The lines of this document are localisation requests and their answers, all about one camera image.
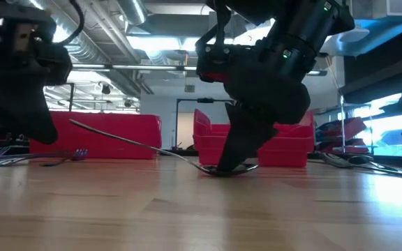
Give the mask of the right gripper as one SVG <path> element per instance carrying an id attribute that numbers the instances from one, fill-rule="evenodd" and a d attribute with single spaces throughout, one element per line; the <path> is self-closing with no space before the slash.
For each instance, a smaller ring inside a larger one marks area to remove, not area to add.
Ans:
<path id="1" fill-rule="evenodd" d="M 217 165 L 220 172 L 232 172 L 275 137 L 273 123 L 299 123 L 311 104 L 304 84 L 257 61 L 233 63 L 225 72 L 224 88 L 251 109 L 225 104 L 230 129 Z"/>

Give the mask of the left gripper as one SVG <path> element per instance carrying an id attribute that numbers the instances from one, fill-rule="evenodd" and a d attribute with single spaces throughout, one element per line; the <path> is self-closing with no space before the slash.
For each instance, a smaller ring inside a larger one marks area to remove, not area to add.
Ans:
<path id="1" fill-rule="evenodd" d="M 46 11 L 0 2 L 0 66 L 30 55 L 40 40 L 50 44 L 56 30 Z M 0 70 L 0 133 L 24 135 L 44 144 L 57 141 L 43 87 L 47 68 Z"/>

